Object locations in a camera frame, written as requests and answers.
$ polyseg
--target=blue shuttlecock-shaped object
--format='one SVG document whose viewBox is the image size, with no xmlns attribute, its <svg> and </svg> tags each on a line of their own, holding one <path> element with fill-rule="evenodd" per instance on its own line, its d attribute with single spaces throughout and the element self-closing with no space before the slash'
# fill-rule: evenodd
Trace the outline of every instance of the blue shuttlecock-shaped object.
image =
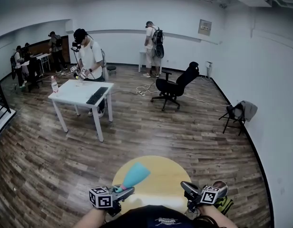
<svg viewBox="0 0 293 228">
<path fill-rule="evenodd" d="M 116 190 L 116 192 L 122 192 L 128 188 L 131 188 L 138 183 L 142 182 L 151 172 L 143 166 L 141 163 L 135 163 L 126 174 L 122 185 Z"/>
</svg>

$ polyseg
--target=round stool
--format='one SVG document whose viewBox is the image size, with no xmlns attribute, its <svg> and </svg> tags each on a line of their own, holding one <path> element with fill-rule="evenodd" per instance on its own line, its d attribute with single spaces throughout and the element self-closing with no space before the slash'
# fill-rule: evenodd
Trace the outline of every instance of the round stool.
<svg viewBox="0 0 293 228">
<path fill-rule="evenodd" d="M 108 70 L 108 72 L 109 72 L 109 75 L 110 75 L 110 71 L 115 71 L 115 73 L 116 73 L 116 66 L 114 66 L 114 65 L 109 65 L 109 66 L 107 66 L 107 70 Z"/>
<path fill-rule="evenodd" d="M 163 205 L 185 213 L 188 200 L 184 197 L 184 190 L 180 186 L 180 182 L 191 182 L 191 179 L 179 164 L 168 158 L 142 156 L 133 159 L 118 170 L 113 185 L 122 184 L 128 170 L 136 162 L 143 164 L 151 174 L 135 186 L 133 195 L 121 203 L 121 214 L 146 205 Z"/>
</svg>

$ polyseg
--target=beige shorts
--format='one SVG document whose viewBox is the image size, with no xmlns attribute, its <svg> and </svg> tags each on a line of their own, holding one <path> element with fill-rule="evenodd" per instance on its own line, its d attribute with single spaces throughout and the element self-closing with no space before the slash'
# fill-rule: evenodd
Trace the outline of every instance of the beige shorts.
<svg viewBox="0 0 293 228">
<path fill-rule="evenodd" d="M 155 49 L 146 49 L 146 67 L 151 68 L 152 66 L 159 67 L 161 59 L 157 57 Z"/>
</svg>

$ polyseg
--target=white t-shirt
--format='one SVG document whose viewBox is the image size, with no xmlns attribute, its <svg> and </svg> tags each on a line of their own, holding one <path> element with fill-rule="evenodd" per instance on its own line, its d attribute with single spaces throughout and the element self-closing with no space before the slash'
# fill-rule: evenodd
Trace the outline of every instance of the white t-shirt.
<svg viewBox="0 0 293 228">
<path fill-rule="evenodd" d="M 83 67 L 89 70 L 92 66 L 95 65 L 95 63 L 100 62 L 103 60 L 102 58 L 102 52 L 101 47 L 99 44 L 92 39 L 90 39 L 90 42 L 86 47 L 81 46 L 79 52 L 78 52 L 78 58 L 79 60 L 82 60 Z M 102 76 L 102 67 L 98 67 L 95 71 L 90 73 L 88 75 L 89 79 L 95 79 Z"/>
<path fill-rule="evenodd" d="M 158 30 L 158 26 L 155 25 L 147 28 L 146 36 L 150 36 L 150 39 L 148 40 L 148 45 L 146 46 L 146 49 L 153 49 L 154 42 L 152 41 L 152 38 L 156 30 Z"/>
<path fill-rule="evenodd" d="M 21 58 L 21 57 L 20 57 L 19 52 L 16 52 L 16 53 L 14 54 L 14 59 L 15 59 L 15 63 L 16 63 L 15 68 L 21 68 L 21 63 L 18 62 L 18 60 L 19 60 L 20 58 Z"/>
</svg>

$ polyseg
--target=black office chair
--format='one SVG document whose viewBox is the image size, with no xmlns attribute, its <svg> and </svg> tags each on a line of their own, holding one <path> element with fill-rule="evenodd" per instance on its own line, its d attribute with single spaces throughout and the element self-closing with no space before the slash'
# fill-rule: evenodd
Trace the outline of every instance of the black office chair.
<svg viewBox="0 0 293 228">
<path fill-rule="evenodd" d="M 178 96 L 184 94 L 185 87 L 199 75 L 198 63 L 191 62 L 188 69 L 176 80 L 176 83 L 169 81 L 169 74 L 171 73 L 166 71 L 162 72 L 166 74 L 166 79 L 159 78 L 156 80 L 156 87 L 160 90 L 160 94 L 158 97 L 153 97 L 151 102 L 153 102 L 154 99 L 165 99 L 162 111 L 165 110 L 166 102 L 168 100 L 178 105 L 177 109 L 179 109 L 180 104 L 176 99 Z"/>
<path fill-rule="evenodd" d="M 243 110 L 243 106 L 242 106 L 242 104 L 241 103 L 239 103 L 239 104 L 237 104 L 236 106 L 231 106 L 231 105 L 229 105 L 229 106 L 227 106 L 227 113 L 225 114 L 225 115 L 223 115 L 223 116 L 221 116 L 220 118 L 219 118 L 219 120 L 220 119 L 222 119 L 222 118 L 227 118 L 228 120 L 227 120 L 227 123 L 226 123 L 226 125 L 225 125 L 225 128 L 224 128 L 224 131 L 223 131 L 223 133 L 225 133 L 225 130 L 226 130 L 226 128 L 227 127 L 233 127 L 233 128 L 238 128 L 238 129 L 240 129 L 240 133 L 238 134 L 238 136 L 241 134 L 241 132 L 242 132 L 242 129 L 243 129 L 243 127 L 244 127 L 244 124 L 245 124 L 245 122 L 246 122 L 246 120 L 245 120 L 245 115 L 244 115 L 244 110 Z M 239 110 L 239 111 L 241 111 L 241 114 L 240 114 L 240 116 L 239 117 L 235 117 L 235 114 L 234 114 L 234 111 L 235 110 Z M 240 126 L 240 127 L 234 127 L 234 126 L 229 126 L 228 125 L 228 122 L 229 122 L 229 120 L 234 120 L 233 121 L 233 123 L 235 123 L 235 122 L 243 122 L 243 127 L 242 126 Z"/>
<path fill-rule="evenodd" d="M 30 84 L 28 85 L 29 92 L 31 91 L 33 87 L 37 87 L 39 89 L 38 83 L 43 84 L 43 81 L 39 79 L 40 77 L 39 63 L 35 57 L 30 59 L 27 69 L 29 72 L 27 81 L 30 82 Z"/>
</svg>

